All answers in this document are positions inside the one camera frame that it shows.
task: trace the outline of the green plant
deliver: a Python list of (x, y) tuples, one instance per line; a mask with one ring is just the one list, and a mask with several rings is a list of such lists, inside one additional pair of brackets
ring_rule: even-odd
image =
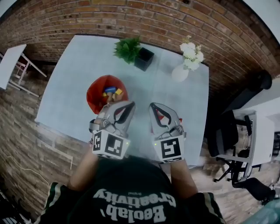
[(139, 37), (138, 38), (126, 38), (121, 39), (116, 43), (115, 56), (122, 58), (128, 64), (135, 61), (135, 58), (138, 56), (140, 47)]

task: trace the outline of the white table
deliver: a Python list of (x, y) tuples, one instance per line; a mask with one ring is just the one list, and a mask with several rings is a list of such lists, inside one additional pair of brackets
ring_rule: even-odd
[(155, 53), (146, 72), (113, 56), (118, 39), (100, 36), (73, 37), (55, 67), (37, 114), (36, 121), (84, 142), (91, 139), (89, 122), (96, 118), (86, 101), (90, 85), (100, 76), (118, 77), (135, 101), (136, 110), (128, 134), (131, 144), (128, 153), (158, 160), (151, 145), (151, 124), (148, 106), (158, 102), (174, 109), (182, 118), (185, 158), (197, 165), (203, 141), (207, 115), (209, 69), (200, 65), (188, 78), (174, 82), (172, 70), (183, 62), (176, 53), (142, 45)]
[[(23, 53), (24, 49), (26, 48), (26, 44), (19, 45), (16, 47), (9, 48), (5, 55), (3, 56), (1, 63), (0, 63), (0, 88), (6, 89), (7, 85), (10, 85), (18, 90), (22, 89), (27, 91), (28, 93), (39, 97), (39, 95), (29, 91), (28, 89), (21, 86), (21, 81), (26, 74), (26, 70), (29, 65), (32, 65), (38, 72), (40, 72), (43, 76), (47, 77), (35, 64), (33, 64)], [(27, 64), (22, 64), (18, 62), (20, 56), (22, 56), (25, 60), (27, 60)], [(19, 79), (18, 83), (10, 80), (12, 73), (14, 71), (15, 66), (18, 68), (16, 78)]]
[(218, 155), (217, 157), (248, 163), (245, 176), (250, 167), (271, 161), (274, 141), (274, 123), (267, 117), (255, 113), (249, 115), (252, 121), (252, 137), (249, 156), (242, 158), (230, 155)]

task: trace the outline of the red object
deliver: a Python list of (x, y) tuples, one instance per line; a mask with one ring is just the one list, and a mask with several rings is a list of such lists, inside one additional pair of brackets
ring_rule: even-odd
[(122, 81), (112, 75), (104, 75), (94, 81), (87, 90), (87, 103), (92, 109), (93, 113), (99, 114), (103, 106), (107, 104), (107, 98), (103, 97), (103, 92), (105, 88), (115, 86), (116, 89), (121, 89), (123, 91), (122, 100), (128, 100), (128, 95), (126, 87)]

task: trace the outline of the white vase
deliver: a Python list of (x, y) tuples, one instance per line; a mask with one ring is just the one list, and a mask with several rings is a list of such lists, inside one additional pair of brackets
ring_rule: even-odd
[(184, 64), (178, 65), (175, 69), (172, 71), (172, 79), (177, 82), (183, 82), (189, 75), (189, 70), (184, 69)]

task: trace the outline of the wooden floor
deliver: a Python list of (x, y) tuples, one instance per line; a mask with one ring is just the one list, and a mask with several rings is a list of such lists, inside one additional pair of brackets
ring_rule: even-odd
[[(47, 80), (28, 76), (26, 87), (42, 96)], [(22, 199), (23, 207), (35, 219), (42, 211), (49, 186), (53, 181), (66, 183), (85, 150), (86, 144), (67, 137), (57, 131), (37, 124), (36, 118), (40, 98), (8, 87), (0, 91), (0, 174), (5, 179), (8, 195)], [(32, 169), (39, 173), (19, 168)], [(222, 174), (222, 165), (209, 158), (207, 144), (203, 144), (203, 167), (191, 170), (192, 176), (202, 192), (213, 192), (227, 223), (240, 223), (259, 208), (246, 190), (234, 189), (230, 182), (214, 183), (213, 177)], [(253, 173), (260, 181), (269, 185), (277, 181), (280, 164), (264, 164), (261, 172)]]

